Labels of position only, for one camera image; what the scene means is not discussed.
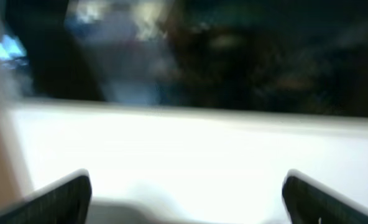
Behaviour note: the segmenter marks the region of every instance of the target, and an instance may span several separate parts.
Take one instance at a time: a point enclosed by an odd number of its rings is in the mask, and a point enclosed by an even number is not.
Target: white surface
[[[16,106],[36,190],[88,169],[94,198],[137,202],[163,220],[287,220],[298,169],[368,208],[368,120],[228,112]]]

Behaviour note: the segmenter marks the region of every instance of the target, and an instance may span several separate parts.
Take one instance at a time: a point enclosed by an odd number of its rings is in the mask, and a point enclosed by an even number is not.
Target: white wall
[[[368,208],[368,119],[16,105],[35,190],[89,170],[95,199],[141,203],[162,220],[287,220],[298,169]]]

